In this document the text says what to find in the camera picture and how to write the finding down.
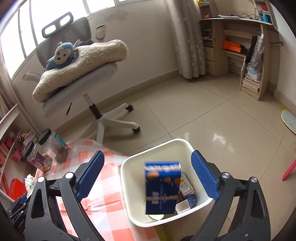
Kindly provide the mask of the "small blue snack box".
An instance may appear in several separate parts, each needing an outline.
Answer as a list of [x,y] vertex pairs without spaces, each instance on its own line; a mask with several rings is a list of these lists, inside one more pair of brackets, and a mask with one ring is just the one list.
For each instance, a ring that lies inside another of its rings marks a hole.
[[179,161],[145,162],[145,213],[174,214],[182,168]]

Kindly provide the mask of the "checkered orange white tablecloth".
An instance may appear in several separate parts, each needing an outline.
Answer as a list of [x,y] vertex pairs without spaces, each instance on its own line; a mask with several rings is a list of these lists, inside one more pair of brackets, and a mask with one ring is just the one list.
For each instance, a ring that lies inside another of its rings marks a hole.
[[67,145],[67,160],[62,164],[53,163],[46,173],[38,170],[36,177],[59,179],[67,172],[75,172],[97,150],[102,151],[104,166],[88,197],[81,201],[93,225],[105,240],[159,240],[153,228],[136,226],[128,218],[120,178],[121,164],[126,157],[94,140],[77,139]]

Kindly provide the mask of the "red plastic stool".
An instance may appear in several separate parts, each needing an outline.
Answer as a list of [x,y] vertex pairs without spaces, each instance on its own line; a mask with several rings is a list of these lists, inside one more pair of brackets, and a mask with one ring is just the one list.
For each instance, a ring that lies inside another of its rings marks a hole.
[[293,171],[293,169],[296,167],[296,160],[294,160],[294,162],[292,163],[292,165],[286,170],[286,172],[284,173],[284,175],[282,176],[281,180],[285,181],[289,174]]

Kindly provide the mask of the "left beige curtain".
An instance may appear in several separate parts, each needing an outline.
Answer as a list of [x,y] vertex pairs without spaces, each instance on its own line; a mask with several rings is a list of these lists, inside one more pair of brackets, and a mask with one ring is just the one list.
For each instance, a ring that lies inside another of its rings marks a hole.
[[11,85],[11,79],[4,63],[4,57],[3,57],[2,51],[1,51],[1,89],[8,106],[13,107],[15,104],[17,104],[21,114],[25,117],[30,127],[36,133],[40,134],[41,133],[40,129],[37,127],[37,125],[33,122],[33,120],[28,115],[26,109],[22,105],[21,101],[18,99],[18,96],[15,93],[13,86]]

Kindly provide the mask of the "white paper cup green leaves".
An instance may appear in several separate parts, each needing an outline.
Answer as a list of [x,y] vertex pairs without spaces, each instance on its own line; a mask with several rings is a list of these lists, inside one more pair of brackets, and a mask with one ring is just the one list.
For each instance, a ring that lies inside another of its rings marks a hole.
[[162,220],[164,218],[163,214],[149,214],[148,216],[153,220]]

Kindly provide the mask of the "nut jar purple label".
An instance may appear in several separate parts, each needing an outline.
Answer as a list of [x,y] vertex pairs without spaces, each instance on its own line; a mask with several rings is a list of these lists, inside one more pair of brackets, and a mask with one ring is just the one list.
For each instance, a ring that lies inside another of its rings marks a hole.
[[24,149],[24,155],[26,161],[40,171],[50,171],[52,158],[41,149],[39,144],[35,144],[33,141],[30,141]]

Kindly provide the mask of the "milk carton light blue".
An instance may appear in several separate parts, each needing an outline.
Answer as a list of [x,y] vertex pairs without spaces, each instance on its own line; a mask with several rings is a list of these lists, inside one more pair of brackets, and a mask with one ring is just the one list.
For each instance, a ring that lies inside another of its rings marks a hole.
[[181,173],[179,190],[184,198],[195,194],[195,190],[184,172]]

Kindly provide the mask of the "white tissue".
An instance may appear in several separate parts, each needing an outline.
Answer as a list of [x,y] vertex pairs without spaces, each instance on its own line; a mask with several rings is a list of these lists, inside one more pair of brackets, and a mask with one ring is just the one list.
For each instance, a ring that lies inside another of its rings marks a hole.
[[29,174],[25,178],[25,189],[26,189],[26,192],[27,192],[27,198],[29,198],[32,195],[35,184],[36,184],[36,178],[33,177],[31,174]]

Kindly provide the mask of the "white wall bookshelf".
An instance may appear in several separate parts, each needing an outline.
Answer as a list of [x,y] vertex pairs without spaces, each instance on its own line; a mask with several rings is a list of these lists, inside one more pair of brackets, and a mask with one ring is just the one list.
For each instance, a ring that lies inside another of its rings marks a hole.
[[[35,176],[37,168],[26,161],[22,161],[23,149],[35,134],[18,105],[9,108],[1,98],[1,178],[5,174],[8,184],[17,178],[25,184],[25,178],[31,174]],[[1,185],[1,200],[13,203]]]

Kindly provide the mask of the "red gift bag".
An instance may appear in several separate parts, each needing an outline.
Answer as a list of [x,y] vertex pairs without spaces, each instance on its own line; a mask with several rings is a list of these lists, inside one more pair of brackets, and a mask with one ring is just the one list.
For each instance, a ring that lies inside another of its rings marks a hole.
[[11,183],[8,184],[5,174],[3,174],[1,178],[1,185],[4,188],[6,195],[13,200],[16,200],[26,194],[24,183],[17,178],[13,178],[13,180],[11,180]]

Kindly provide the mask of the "dark blue carton box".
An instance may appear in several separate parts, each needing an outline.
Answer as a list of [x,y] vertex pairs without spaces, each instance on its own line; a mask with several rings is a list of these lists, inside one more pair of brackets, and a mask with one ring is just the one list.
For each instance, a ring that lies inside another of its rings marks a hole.
[[187,211],[193,207],[195,207],[197,204],[197,199],[194,194],[189,195],[184,198],[183,201],[180,201],[176,204],[176,212],[177,214],[180,214],[184,211]]

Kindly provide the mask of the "blue monkey plush toy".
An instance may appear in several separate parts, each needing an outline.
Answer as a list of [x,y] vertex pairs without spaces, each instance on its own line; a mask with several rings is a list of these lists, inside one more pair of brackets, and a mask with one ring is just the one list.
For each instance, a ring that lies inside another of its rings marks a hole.
[[74,61],[75,49],[81,43],[80,40],[77,40],[74,44],[71,42],[58,43],[54,56],[46,63],[45,70],[61,69],[70,65]]

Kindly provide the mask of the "white trash bin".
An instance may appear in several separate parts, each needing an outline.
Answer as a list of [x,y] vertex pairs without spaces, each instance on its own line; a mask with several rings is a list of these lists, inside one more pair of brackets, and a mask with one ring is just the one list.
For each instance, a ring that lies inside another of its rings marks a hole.
[[193,168],[194,154],[189,142],[177,138],[123,162],[122,190],[133,224],[162,225],[194,213],[213,200]]

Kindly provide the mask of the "right beige curtain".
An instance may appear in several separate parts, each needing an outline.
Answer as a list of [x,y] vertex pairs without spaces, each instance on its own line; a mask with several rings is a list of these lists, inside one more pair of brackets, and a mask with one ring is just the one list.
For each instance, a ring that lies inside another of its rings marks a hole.
[[197,1],[164,1],[168,11],[179,73],[186,79],[206,74],[200,10]]

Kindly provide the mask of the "white oval scale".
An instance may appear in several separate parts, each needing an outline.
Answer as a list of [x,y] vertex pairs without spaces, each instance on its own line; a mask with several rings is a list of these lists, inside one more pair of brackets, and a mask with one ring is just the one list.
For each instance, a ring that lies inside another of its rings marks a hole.
[[281,120],[294,134],[296,134],[296,118],[292,113],[288,110],[283,110],[281,112]]

